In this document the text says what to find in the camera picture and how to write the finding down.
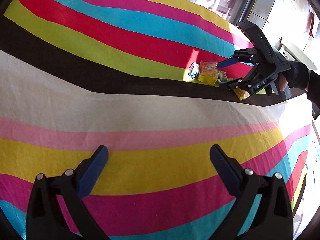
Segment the right gloved hand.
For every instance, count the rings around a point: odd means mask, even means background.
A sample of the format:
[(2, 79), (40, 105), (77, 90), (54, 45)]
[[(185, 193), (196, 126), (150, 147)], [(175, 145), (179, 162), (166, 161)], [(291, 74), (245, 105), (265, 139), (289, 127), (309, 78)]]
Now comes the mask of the right gloved hand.
[(307, 91), (311, 74), (310, 70), (305, 64), (296, 61), (290, 61), (289, 65), (290, 69), (280, 74), (278, 83), (280, 91), (283, 92), (287, 86)]

